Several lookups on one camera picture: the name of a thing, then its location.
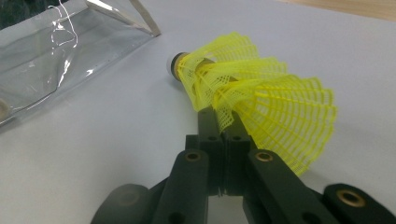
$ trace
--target screw hole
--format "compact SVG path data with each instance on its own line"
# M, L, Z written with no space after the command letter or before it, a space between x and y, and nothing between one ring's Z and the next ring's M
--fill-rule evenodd
M312 213L303 213L303 220L307 224L321 224L320 218Z
M340 189L336 192L338 199L352 207L363 207L366 201L356 192L349 189Z
M196 153L196 152L191 152L191 153L188 153L186 155L186 160L187 161L198 161L200 159L201 159L201 155L199 153Z
M139 193L133 190L124 191L118 199L120 206L131 206L136 204L137 201L139 201Z
M186 217L181 213L172 213L168 217L170 224L183 224L186 221Z
M256 159L259 161L272 161L274 158L266 152L259 152L256 154Z

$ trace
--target plastic bag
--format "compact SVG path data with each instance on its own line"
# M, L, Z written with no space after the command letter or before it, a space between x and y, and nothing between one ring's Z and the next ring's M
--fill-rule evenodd
M136 0L59 0L58 6L0 30L0 125L159 34Z

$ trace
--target white surface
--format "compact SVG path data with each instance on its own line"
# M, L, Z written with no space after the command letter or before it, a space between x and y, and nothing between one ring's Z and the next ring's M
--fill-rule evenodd
M307 186L348 183L396 214L395 22L272 0L142 3L161 36L0 129L0 223L90 223L115 187L167 177L197 120L166 59L231 31L334 89L335 133ZM240 198L210 202L209 224L247 223Z

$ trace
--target clear plastic bag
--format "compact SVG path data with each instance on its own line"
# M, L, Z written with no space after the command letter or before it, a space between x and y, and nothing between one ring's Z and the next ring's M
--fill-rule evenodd
M59 1L0 30L0 125L70 90L159 33L136 0Z

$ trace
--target shuttlecock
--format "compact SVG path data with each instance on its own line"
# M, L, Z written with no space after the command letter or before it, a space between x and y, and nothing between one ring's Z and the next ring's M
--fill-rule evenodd
M9 106L3 99L0 98L0 123L9 115Z
M315 78L288 74L276 58L260 58L238 33L220 36L191 53L180 53L169 70L197 111L213 106L219 131L241 118L258 148L276 152L295 174L308 169L332 134L332 91Z

